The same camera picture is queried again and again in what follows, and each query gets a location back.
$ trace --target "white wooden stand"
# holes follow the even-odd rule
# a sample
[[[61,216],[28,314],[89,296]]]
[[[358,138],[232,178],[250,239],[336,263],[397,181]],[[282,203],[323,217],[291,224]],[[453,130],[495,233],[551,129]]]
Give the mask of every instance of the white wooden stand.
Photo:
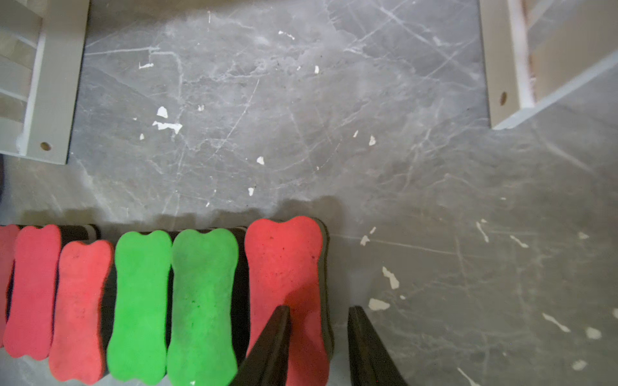
[[[27,102],[23,123],[0,117],[0,153],[66,163],[89,5],[48,0],[41,18],[0,0],[0,29],[36,49],[32,70],[0,56],[0,93]]]
[[[534,51],[553,0],[480,0],[491,127],[513,128],[618,64],[618,0],[582,0]]]

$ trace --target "marble floor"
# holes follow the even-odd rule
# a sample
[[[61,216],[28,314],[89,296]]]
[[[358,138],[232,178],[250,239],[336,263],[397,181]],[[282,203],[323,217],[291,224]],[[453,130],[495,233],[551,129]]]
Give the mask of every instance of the marble floor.
[[[494,132],[477,0],[93,0],[68,165],[6,157],[0,222],[319,217],[330,386],[353,304],[410,385],[615,385],[617,79]]]

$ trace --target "floor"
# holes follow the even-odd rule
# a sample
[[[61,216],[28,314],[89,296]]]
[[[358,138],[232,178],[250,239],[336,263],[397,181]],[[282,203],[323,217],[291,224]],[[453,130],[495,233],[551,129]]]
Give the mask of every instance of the floor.
[[[0,222],[319,217],[329,385],[353,304],[410,385],[615,384],[616,79],[494,132],[476,0],[93,0],[69,163],[6,158]]]

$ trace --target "red eraser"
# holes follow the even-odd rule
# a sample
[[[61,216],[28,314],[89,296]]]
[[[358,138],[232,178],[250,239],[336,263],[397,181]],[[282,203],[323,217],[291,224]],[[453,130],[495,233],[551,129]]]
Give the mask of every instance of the red eraser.
[[[101,338],[101,301],[114,247],[99,240],[68,243],[60,254],[54,338],[49,369],[60,382],[77,379],[92,385],[105,372]]]
[[[247,352],[275,308],[289,306],[292,333],[287,386],[324,386],[328,381],[329,359],[322,326],[328,310],[325,290],[321,296],[320,289],[320,277],[325,275],[325,237],[317,221],[303,216],[283,223],[258,220],[247,229],[251,309]]]
[[[30,355],[42,361],[49,355],[61,248],[56,225],[25,227],[17,235],[11,312],[4,330],[4,347],[13,358]]]
[[[0,226],[0,347],[6,327],[6,304],[15,261],[15,239],[19,233],[17,225]]]

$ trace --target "green foam pad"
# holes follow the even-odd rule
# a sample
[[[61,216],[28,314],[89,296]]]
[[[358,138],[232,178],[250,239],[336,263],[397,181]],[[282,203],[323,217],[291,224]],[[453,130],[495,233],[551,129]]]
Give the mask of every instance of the green foam pad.
[[[156,385],[165,376],[167,281],[172,240],[129,232],[116,245],[117,295],[108,346],[112,376]]]
[[[184,230],[174,240],[172,338],[167,374],[174,386],[224,386],[237,372],[232,287],[239,261],[227,229]]]

